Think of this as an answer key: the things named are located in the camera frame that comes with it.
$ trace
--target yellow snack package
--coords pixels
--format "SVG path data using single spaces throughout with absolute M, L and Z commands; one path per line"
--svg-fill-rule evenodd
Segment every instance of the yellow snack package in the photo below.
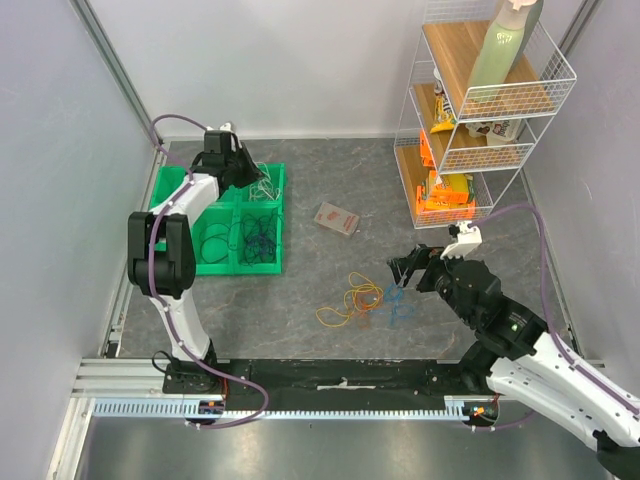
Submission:
M 433 119 L 431 133 L 453 130 L 456 120 L 453 116 L 451 104 L 444 93 L 436 95 L 436 113 Z
M 438 202 L 469 203 L 469 182 L 464 173 L 440 175 L 429 172 L 429 198 Z

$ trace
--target wooden shelf board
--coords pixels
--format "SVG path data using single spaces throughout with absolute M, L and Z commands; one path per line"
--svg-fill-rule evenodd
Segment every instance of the wooden shelf board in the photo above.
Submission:
M 416 195 L 418 193 L 418 185 L 420 185 L 423 180 L 429 178 L 429 169 L 422 165 L 419 145 L 396 147 L 396 156 L 398 158 L 400 171 L 402 172 L 404 188 L 411 210 L 411 218 L 413 218 L 415 224 L 417 219 Z
M 413 90 L 416 93 L 418 105 L 422 113 L 422 119 L 424 121 L 425 134 L 431 145 L 431 151 L 434 155 L 434 162 L 436 166 L 440 167 L 442 159 L 447 151 L 449 145 L 449 139 L 453 130 L 446 132 L 429 133 L 431 127 L 433 127 L 434 112 L 436 109 L 436 96 L 433 91 L 433 84 L 420 84 L 414 85 Z M 475 148 L 486 147 L 487 139 L 484 136 L 472 137 L 469 135 L 469 131 L 464 125 L 459 125 L 456 129 L 456 133 L 453 136 L 451 142 L 451 148 Z
M 460 114 L 471 70 L 482 48 L 488 27 L 488 21 L 433 23 L 423 26 L 429 48 L 450 96 L 449 100 L 453 105 L 456 117 Z M 535 70 L 523 55 L 516 68 L 507 76 L 505 83 L 538 81 L 539 78 Z M 530 111 L 532 98 L 535 98 L 536 113 L 554 111 L 553 102 L 542 85 L 527 86 L 521 95 L 510 93 L 508 99 L 498 95 L 495 101 L 489 102 L 496 104 L 496 108 L 491 108 L 491 116 L 518 115 Z M 473 115 L 476 110 L 481 116 L 486 111 L 486 104 L 477 103 L 477 107 L 474 108 L 474 105 L 469 105 L 470 103 L 472 102 L 468 102 L 468 105 L 465 106 L 466 115 Z

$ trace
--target white wire shelf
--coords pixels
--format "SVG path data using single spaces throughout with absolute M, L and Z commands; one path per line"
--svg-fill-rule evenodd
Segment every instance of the white wire shelf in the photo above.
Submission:
M 493 200 L 482 173 L 473 173 L 475 205 L 450 210 L 417 211 L 416 196 L 420 184 L 429 177 L 429 168 L 420 157 L 420 129 L 401 130 L 394 145 L 396 162 L 415 228 L 440 227 L 458 220 L 477 220 L 488 215 Z
M 413 85 L 409 93 L 439 174 L 520 168 L 537 142 L 526 120 L 519 138 L 505 145 L 489 146 L 486 137 L 472 137 L 463 124 L 454 130 L 430 133 L 435 111 L 433 84 Z
M 394 149 L 415 228 L 446 226 L 488 215 L 576 82 L 575 72 L 538 23 L 522 59 L 504 84 L 467 88 L 497 2 L 502 0 L 427 0 Z M 453 130 L 431 134 L 436 67 L 456 122 Z M 532 121 L 534 117 L 544 118 Z M 465 125 L 506 119 L 520 119 L 522 123 L 515 140 L 504 145 L 488 145 L 486 137 L 472 137 Z M 429 176 L 420 155 L 421 132 L 429 142 L 438 174 L 473 175 L 473 208 L 417 211 L 418 187 Z M 496 180 L 507 175 L 498 170 L 511 171 L 511 180 Z
M 555 115 L 576 81 L 566 58 L 538 23 L 504 84 L 467 88 L 495 1 L 429 0 L 422 41 L 438 67 L 458 122 Z

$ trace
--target spray bottle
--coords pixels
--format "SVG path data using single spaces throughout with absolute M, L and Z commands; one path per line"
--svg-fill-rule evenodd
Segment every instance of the spray bottle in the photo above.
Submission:
M 535 3 L 536 0 L 504 0 L 484 37 L 469 87 L 504 83 L 522 45 L 529 10 Z

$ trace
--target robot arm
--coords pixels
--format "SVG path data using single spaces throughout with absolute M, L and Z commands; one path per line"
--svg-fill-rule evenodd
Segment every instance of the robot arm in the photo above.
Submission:
M 618 477 L 640 478 L 640 400 L 554 339 L 531 310 L 506 297 L 484 262 L 463 259 L 482 242 L 478 227 L 460 222 L 450 233 L 457 237 L 452 245 L 418 245 L 389 265 L 403 287 L 424 270 L 416 289 L 437 292 L 474 330 L 477 342 L 460 362 L 465 383 L 528 405 L 596 451 Z
M 261 178 L 262 173 L 253 163 L 230 123 L 218 130 L 208 129 L 204 136 L 204 149 L 192 165 L 192 176 L 185 175 L 176 191 L 184 193 L 175 201 L 172 196 L 149 212 L 134 212 L 128 223 L 128 276 L 148 296 L 160 312 L 169 331 L 165 306 L 151 296 L 148 280 L 149 243 L 156 216 L 169 205 L 162 219 L 159 242 L 164 251 L 155 252 L 154 278 L 160 298 L 173 313 L 177 337 L 199 359 L 215 363 L 215 352 L 205 333 L 193 301 L 191 286 L 196 275 L 196 259 L 191 239 L 191 227 L 202 212 L 230 186 L 244 187 Z M 191 359 L 171 338 L 172 356 L 180 361 Z

